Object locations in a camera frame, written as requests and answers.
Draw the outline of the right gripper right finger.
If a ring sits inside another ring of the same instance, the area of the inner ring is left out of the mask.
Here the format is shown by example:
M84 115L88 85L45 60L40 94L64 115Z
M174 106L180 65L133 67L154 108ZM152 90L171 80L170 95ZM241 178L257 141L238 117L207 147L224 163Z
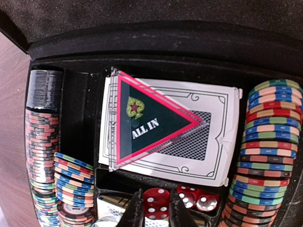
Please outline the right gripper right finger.
M198 227L176 190L170 191L169 227Z

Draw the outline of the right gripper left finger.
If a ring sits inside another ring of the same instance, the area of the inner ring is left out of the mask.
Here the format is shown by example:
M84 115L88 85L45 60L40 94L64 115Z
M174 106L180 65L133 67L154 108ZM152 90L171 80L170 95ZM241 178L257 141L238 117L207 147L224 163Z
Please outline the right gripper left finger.
M131 198L125 212L116 227L144 227L145 214L143 203L143 190L137 191Z

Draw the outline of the red die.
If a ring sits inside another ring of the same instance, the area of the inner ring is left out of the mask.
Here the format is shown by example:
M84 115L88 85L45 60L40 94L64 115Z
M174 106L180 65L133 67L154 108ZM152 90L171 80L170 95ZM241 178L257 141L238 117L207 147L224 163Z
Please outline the red die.
M151 188L143 193L145 217L162 220L169 216L170 193L163 188Z
M211 212L216 210L220 197L217 195L204 194L198 197L196 209L200 212Z
M177 193L183 201L186 208L191 209L195 206L198 197L200 196L200 190L192 187L179 185L177 187Z

